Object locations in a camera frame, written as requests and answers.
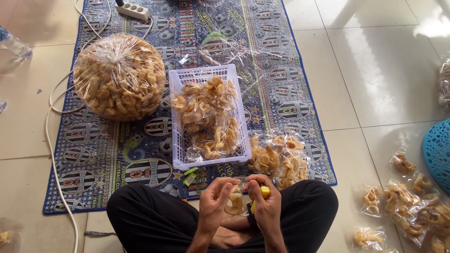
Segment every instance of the hand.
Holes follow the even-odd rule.
[[[197,231],[213,236],[224,216],[231,188],[240,182],[231,177],[216,178],[200,195],[200,213]]]
[[[251,200],[255,200],[255,219],[264,237],[279,236],[281,194],[266,175],[254,174],[245,179],[247,184],[242,191],[248,191]],[[263,199],[259,184],[269,187],[270,193]]]

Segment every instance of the person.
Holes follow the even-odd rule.
[[[200,195],[199,211],[142,184],[117,189],[107,214],[128,253],[312,253],[338,210],[333,189],[303,180],[278,191],[265,175],[245,179],[254,214],[227,217],[224,207],[238,179],[216,178]],[[260,184],[270,189],[263,199]]]

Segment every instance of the mat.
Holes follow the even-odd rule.
[[[302,60],[280,0],[138,0],[153,17],[146,40],[160,52],[166,71],[234,63],[240,77],[249,129],[283,127],[306,140],[311,158],[308,178],[336,185],[336,177],[311,97]],[[106,24],[108,4],[113,15],[103,37],[126,32],[142,37],[150,22],[118,14],[114,0],[86,0],[83,13],[96,31]],[[93,36],[79,20],[74,59]],[[250,52],[231,58],[233,52]],[[70,76],[67,86],[73,85]],[[165,97],[169,93],[166,83]],[[91,110],[61,118],[55,159],[58,180],[72,212],[104,210],[119,187],[141,183],[181,199],[198,199],[219,176],[248,175],[246,163],[202,167],[196,181],[183,184],[183,173],[172,167],[171,112],[163,100],[152,116],[139,122],[110,122]],[[82,105],[75,92],[66,94],[64,110]],[[53,173],[44,214],[66,212]]]

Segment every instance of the tile floor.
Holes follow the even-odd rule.
[[[22,252],[70,252],[74,236],[68,217],[41,214],[50,168],[43,122],[49,93],[70,69],[78,14],[70,0],[0,3],[0,25],[34,51],[32,61],[21,63],[0,50],[0,96],[9,102],[0,114],[0,216],[25,224]],[[450,1],[284,3],[338,180],[339,211],[319,252],[350,252],[355,226],[379,225],[386,228],[389,247],[419,252],[389,219],[359,214],[358,194],[362,181],[381,186],[398,176],[388,160],[400,146],[424,167],[425,131],[450,117],[436,101],[440,56],[450,49]],[[51,117],[53,140],[58,124],[59,118]],[[81,232],[112,231],[104,212],[77,214],[76,220]],[[121,247],[115,237],[81,237],[79,252],[120,253]]]

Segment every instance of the white plastic basket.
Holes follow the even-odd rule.
[[[239,136],[241,143],[238,150],[231,157],[206,160],[200,162],[186,163],[186,148],[189,146],[189,139],[185,138],[180,130],[180,122],[177,113],[172,109],[172,149],[173,149],[173,167],[182,171],[187,171],[191,167],[206,166],[217,163],[229,163],[234,161],[244,162],[252,158],[250,149],[250,141],[248,138],[247,124],[245,122],[244,107],[242,105],[242,97],[239,89],[238,75],[234,64],[228,64],[216,67],[191,68],[169,71],[170,91],[180,93],[181,88],[189,82],[204,83],[212,78],[212,75],[218,75],[224,79],[231,79],[237,90],[237,106],[234,109],[234,115],[238,121]]]

